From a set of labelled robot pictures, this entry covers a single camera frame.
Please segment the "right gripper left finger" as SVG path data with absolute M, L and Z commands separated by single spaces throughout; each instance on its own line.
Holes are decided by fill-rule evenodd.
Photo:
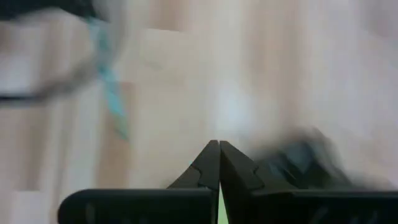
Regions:
M 85 189 L 60 204 L 58 224 L 216 224 L 220 144 L 211 140 L 166 189 Z

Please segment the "black mesh desk organizer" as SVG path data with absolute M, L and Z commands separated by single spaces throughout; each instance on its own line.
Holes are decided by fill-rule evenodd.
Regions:
M 331 141 L 319 130 L 288 133 L 255 146 L 249 157 L 266 190 L 398 191 L 383 177 L 349 173 Z

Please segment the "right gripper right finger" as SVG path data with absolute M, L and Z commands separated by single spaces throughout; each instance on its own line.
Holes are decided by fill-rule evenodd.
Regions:
M 221 141 L 220 184 L 229 224 L 398 224 L 398 191 L 266 190 L 257 164 Z

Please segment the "teal pen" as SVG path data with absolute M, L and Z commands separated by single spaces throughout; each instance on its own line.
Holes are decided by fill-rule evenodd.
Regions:
M 113 118 L 115 131 L 121 139 L 128 141 L 128 121 L 122 103 L 120 87 L 113 70 L 113 50 L 106 23 L 93 17 L 86 21 L 95 48 L 96 73 L 104 84 L 104 94 Z

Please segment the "green sticky note pad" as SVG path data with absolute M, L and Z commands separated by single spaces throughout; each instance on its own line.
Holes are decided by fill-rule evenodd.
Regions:
M 218 202 L 218 224 L 229 224 L 226 207 L 224 203 L 223 190 L 220 186 Z

